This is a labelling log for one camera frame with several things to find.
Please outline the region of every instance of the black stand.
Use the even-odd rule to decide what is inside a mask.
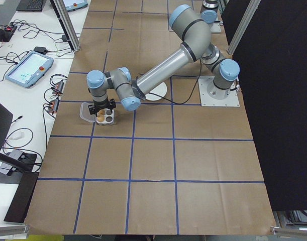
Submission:
[[[37,154],[30,154],[30,153],[25,153],[25,158],[19,158],[19,161],[28,164],[30,167],[30,170],[28,172],[31,172],[34,163],[36,161]],[[0,183],[3,184],[19,184],[23,174],[16,169],[14,171],[10,171],[9,174],[5,175],[0,172]]]

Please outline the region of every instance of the brown paper surface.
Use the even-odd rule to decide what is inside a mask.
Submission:
[[[168,14],[192,2],[199,12],[201,1],[91,2],[25,221],[32,233],[269,234],[242,93],[239,108],[201,107],[196,88],[187,105],[143,101],[129,112],[117,103],[112,126],[79,117],[81,102],[92,102],[86,73],[126,66],[135,79],[159,64],[181,43]],[[223,27],[212,40],[230,57]],[[199,69],[187,64],[166,79],[166,97],[187,99]],[[202,75],[211,75],[205,66]]]

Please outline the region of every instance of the white table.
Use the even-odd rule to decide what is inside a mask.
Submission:
[[[88,7],[84,9],[80,9],[78,11],[69,12],[69,16],[71,18],[71,21],[72,21],[72,24],[74,26],[76,33],[80,34],[82,32],[87,11],[88,11]],[[42,12],[31,12],[31,13],[30,12],[16,12],[11,22],[13,22],[14,20],[25,20],[27,23],[36,24],[37,27],[42,30],[54,32],[54,33],[61,33],[61,34],[49,34],[54,39],[59,39],[61,38],[62,34],[64,34],[63,29],[60,26],[59,21],[49,1],[46,2]],[[15,52],[17,54],[20,54],[24,51],[32,50],[36,46],[46,47],[47,50],[56,51],[56,47],[54,44],[55,41],[53,41],[51,38],[49,38],[42,32],[40,32],[38,36],[34,39],[23,38],[23,35],[28,33],[29,30],[36,31],[36,29],[34,28],[29,28],[23,31],[16,30],[11,40],[8,43],[0,42],[0,46],[2,46],[0,48],[0,56],[6,56],[7,53],[9,52]],[[28,37],[32,37],[34,35],[35,33],[30,33]],[[67,42],[58,43],[57,46],[58,46],[58,49],[69,48],[69,45]],[[52,58],[58,58],[55,52],[48,53],[47,55]],[[72,52],[70,54],[65,54],[62,58],[73,58],[73,57],[74,57],[74,53]]]
[[[72,20],[73,26],[77,33],[81,33],[84,21],[87,15],[88,8],[84,8],[78,11],[70,12],[69,16]],[[28,23],[36,24],[40,29],[50,32],[63,32],[54,11],[51,9],[49,1],[47,1],[43,11],[41,13],[24,13],[16,12],[12,21],[15,19],[26,20]],[[6,56],[9,52],[15,52],[20,54],[24,51],[31,50],[35,46],[46,47],[48,50],[56,50],[54,41],[49,37],[40,33],[38,37],[34,39],[24,39],[23,35],[27,32],[16,31],[9,43],[4,43],[0,48],[0,56]],[[59,38],[61,35],[53,35],[52,37]],[[59,44],[59,49],[69,48],[67,43]],[[49,78],[53,74],[63,74],[68,76],[70,66],[73,62],[74,54],[66,54],[62,57],[57,57],[56,53],[48,53],[48,56],[54,58],[54,64],[49,69],[45,76],[42,77],[36,85],[31,88],[23,88],[8,80],[0,82],[0,103],[7,108],[13,115],[14,119],[23,115],[24,117],[12,124],[10,132],[18,128],[30,128],[34,133],[33,140],[24,148],[38,152],[44,156],[46,151],[45,145],[45,131],[42,117],[42,107],[45,100],[43,94],[46,89],[50,88]],[[0,79],[11,64],[6,63],[4,60],[0,60]],[[54,78],[54,81],[60,81],[62,78]],[[48,91],[46,98],[52,95],[52,91]],[[54,119],[45,113],[45,121],[47,128],[48,138],[50,136]],[[12,141],[15,146],[25,144],[30,138],[30,135],[25,135],[24,138],[16,141]],[[10,226],[11,224],[4,222],[4,217],[7,213],[9,205],[13,199],[17,185],[14,184],[0,184],[0,227]],[[26,238],[26,234],[18,234],[11,236],[3,236],[0,238]]]

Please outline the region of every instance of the laptop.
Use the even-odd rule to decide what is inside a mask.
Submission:
[[[16,11],[20,12],[41,12],[46,0],[21,0]]]

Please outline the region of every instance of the metal base plate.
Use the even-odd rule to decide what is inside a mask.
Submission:
[[[220,28],[219,23],[213,23],[213,24],[208,24],[210,27],[210,31],[212,34],[220,34],[222,32],[222,29]]]
[[[214,99],[207,93],[207,86],[213,81],[213,76],[201,76],[198,80],[201,106],[240,107],[236,91],[231,91],[226,99]]]

